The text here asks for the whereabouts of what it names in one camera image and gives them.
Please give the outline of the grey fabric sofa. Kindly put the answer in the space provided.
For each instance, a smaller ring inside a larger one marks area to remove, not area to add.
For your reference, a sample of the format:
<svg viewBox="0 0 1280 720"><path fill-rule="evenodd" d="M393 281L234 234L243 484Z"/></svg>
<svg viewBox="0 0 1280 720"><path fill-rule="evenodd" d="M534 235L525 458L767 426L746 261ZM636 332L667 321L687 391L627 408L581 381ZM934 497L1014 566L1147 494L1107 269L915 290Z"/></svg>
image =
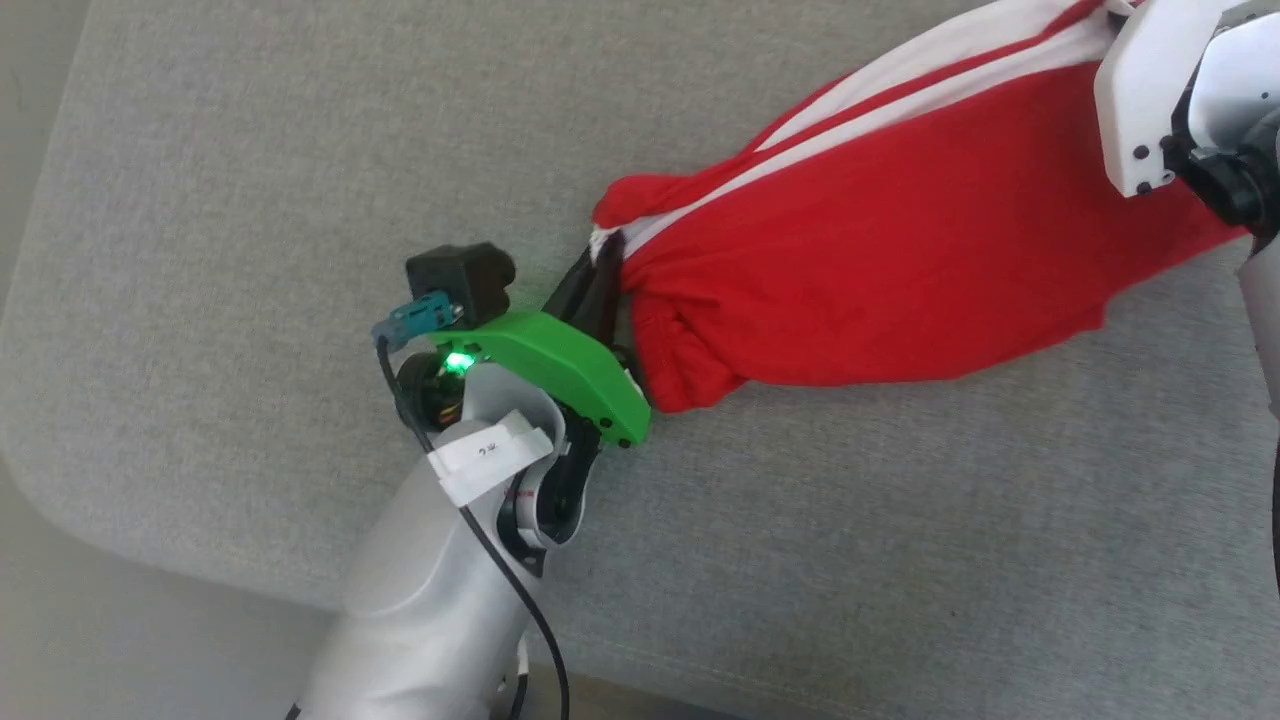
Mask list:
<svg viewBox="0 0 1280 720"><path fill-rule="evenodd" d="M608 183L980 0L92 0L0 320L0 454L125 559L334 609L417 445L370 327L440 242L539 305ZM769 720L1280 720L1236 240L945 384L749 384L603 456L568 665Z"/></svg>

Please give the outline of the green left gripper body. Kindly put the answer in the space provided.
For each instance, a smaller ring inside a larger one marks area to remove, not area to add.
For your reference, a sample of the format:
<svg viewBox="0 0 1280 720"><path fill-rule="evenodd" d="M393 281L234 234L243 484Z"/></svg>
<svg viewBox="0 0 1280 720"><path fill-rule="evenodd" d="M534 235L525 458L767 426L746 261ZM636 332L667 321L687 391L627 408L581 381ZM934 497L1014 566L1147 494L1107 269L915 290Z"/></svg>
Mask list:
<svg viewBox="0 0 1280 720"><path fill-rule="evenodd" d="M644 442L652 406L611 348L541 311L507 313L471 331L436 331L435 345L488 359L545 391L613 445Z"/></svg>

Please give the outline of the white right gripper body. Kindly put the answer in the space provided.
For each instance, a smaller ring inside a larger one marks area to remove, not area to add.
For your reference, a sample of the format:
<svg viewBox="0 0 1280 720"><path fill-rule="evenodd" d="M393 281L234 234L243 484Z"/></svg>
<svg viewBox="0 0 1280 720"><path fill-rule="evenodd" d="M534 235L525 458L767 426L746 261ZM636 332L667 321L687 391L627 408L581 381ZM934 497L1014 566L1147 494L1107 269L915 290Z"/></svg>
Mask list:
<svg viewBox="0 0 1280 720"><path fill-rule="evenodd" d="M1161 142L1215 36L1222 0L1103 0L1124 23L1094 77L1105 173L1125 197L1169 183Z"/></svg>

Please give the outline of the red shorts with white trim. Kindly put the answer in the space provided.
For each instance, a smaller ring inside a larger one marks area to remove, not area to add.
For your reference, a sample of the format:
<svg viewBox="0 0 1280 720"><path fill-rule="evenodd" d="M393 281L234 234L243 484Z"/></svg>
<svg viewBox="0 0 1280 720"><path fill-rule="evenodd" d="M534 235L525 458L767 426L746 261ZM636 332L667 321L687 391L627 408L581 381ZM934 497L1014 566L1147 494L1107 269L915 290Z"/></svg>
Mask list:
<svg viewBox="0 0 1280 720"><path fill-rule="evenodd" d="M954 380L1105 323L1236 237L1180 183L1123 197L1093 82L1105 0L995 0L819 88L691 176L616 181L637 355L664 413L746 382Z"/></svg>

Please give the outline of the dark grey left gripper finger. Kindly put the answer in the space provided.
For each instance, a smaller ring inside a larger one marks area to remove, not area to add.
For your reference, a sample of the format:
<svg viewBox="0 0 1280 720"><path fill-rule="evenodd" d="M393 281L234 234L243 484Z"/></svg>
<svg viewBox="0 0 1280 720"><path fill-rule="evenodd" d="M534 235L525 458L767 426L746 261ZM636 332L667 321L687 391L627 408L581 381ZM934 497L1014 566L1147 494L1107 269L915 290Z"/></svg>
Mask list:
<svg viewBox="0 0 1280 720"><path fill-rule="evenodd" d="M590 283L590 336L613 348L622 295L622 266L626 238L613 232L596 255L595 275Z"/></svg>
<svg viewBox="0 0 1280 720"><path fill-rule="evenodd" d="M543 311L564 323L586 323L593 313L596 266L585 249L562 275L543 305Z"/></svg>

